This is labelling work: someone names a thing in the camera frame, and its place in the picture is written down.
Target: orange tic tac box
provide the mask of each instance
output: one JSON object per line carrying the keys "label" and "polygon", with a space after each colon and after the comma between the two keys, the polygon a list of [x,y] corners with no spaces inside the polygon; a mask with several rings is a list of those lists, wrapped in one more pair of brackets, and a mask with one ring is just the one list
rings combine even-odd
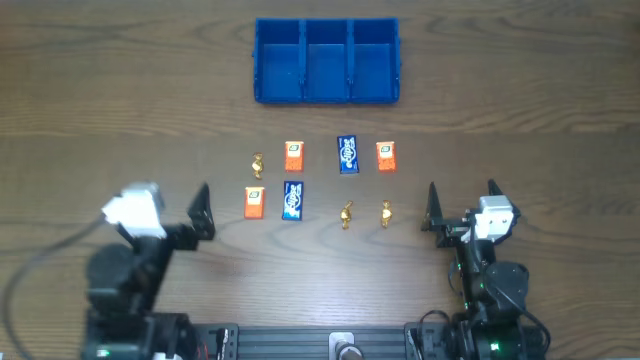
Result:
{"label": "orange tic tac box", "polygon": [[264,188],[248,187],[244,194],[244,218],[264,218]]}
{"label": "orange tic tac box", "polygon": [[286,141],[284,143],[284,170],[302,172],[304,170],[304,141]]}
{"label": "orange tic tac box", "polygon": [[393,141],[376,143],[378,150],[378,170],[396,172],[396,144]]}

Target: blue tray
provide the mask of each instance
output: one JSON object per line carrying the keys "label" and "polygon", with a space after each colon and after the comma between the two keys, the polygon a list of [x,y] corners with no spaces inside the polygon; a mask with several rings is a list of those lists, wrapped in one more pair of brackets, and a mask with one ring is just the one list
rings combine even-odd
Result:
{"label": "blue tray", "polygon": [[253,91],[261,103],[394,103],[398,19],[256,19]]}

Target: wooden table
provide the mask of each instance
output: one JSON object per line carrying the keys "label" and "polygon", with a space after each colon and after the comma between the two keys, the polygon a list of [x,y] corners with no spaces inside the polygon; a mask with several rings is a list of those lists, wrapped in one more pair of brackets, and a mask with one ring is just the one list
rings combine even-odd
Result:
{"label": "wooden table", "polygon": [[[200,183],[218,235],[177,254],[157,310],[241,325],[403,324],[462,310],[452,252],[419,231],[429,182],[460,216],[494,177],[522,210],[501,260],[530,272],[528,308],[550,359],[640,356],[640,8],[629,0],[5,1],[0,4],[0,281],[91,221],[135,180],[184,221]],[[256,17],[397,16],[395,106],[263,106],[253,99]],[[358,135],[340,177],[336,136]],[[304,140],[301,176],[283,171]],[[376,141],[398,172],[375,170]],[[264,180],[253,179],[261,151]],[[303,179],[305,219],[283,222]],[[243,219],[263,185],[266,218]],[[351,229],[339,213],[351,199]],[[380,227],[382,200],[393,220]],[[110,228],[20,286],[17,328],[39,359],[76,358],[84,266]],[[0,348],[11,354],[4,333]]]}

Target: white label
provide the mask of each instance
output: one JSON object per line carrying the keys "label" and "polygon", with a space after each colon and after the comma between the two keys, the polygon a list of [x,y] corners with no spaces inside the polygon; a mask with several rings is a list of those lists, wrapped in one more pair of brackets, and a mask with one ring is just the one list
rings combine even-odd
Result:
{"label": "white label", "polygon": [[247,204],[260,205],[262,204],[262,188],[248,188],[247,189]]}
{"label": "white label", "polygon": [[300,157],[301,148],[302,148],[302,142],[289,142],[289,141],[287,141],[287,156],[288,157]]}
{"label": "white label", "polygon": [[380,146],[380,157],[383,159],[389,159],[393,157],[393,144]]}

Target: wood grain surface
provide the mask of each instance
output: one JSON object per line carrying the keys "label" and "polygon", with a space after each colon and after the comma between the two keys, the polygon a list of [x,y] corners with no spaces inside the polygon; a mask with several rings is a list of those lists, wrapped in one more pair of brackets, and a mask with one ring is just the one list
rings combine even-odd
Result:
{"label": "wood grain surface", "polygon": [[[400,19],[398,104],[255,103],[255,18],[339,16]],[[160,184],[167,222],[186,219],[207,181],[218,235],[175,255],[157,310],[403,324],[462,310],[447,285],[452,252],[419,231],[429,182],[459,216],[493,177],[524,215],[497,255],[531,272],[548,358],[640,357],[639,60],[634,0],[0,1],[0,283],[131,181]],[[336,155],[346,133],[362,168],[349,178]],[[302,175],[283,171],[286,140],[305,141]],[[396,174],[376,171],[386,140]],[[305,181],[303,222],[280,220],[285,179]],[[245,221],[255,185],[266,218]],[[103,228],[20,286],[16,326],[39,359],[78,357],[84,266],[114,241]],[[15,358],[4,333],[0,352]]]}

